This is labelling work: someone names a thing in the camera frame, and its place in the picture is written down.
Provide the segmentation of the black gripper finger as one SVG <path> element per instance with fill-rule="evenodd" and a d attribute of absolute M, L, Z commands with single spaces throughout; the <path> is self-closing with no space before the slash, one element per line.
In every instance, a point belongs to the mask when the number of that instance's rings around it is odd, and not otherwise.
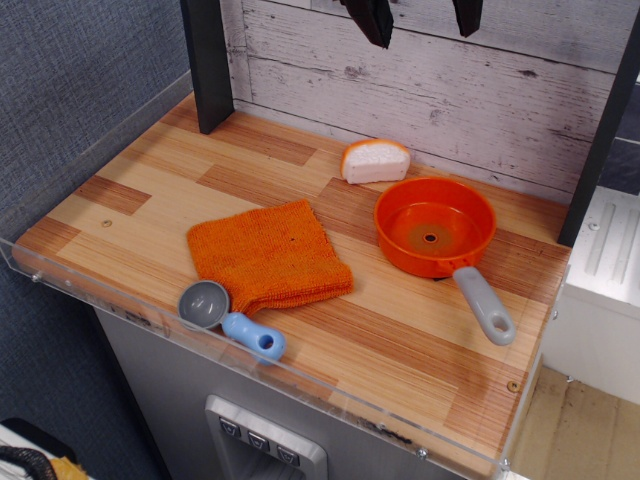
<path fill-rule="evenodd" d="M 371 44 L 389 47 L 394 20 L 388 0 L 343 0 L 342 5 Z"/>
<path fill-rule="evenodd" d="M 460 35 L 468 38 L 480 29 L 483 0 L 453 0 Z"/>

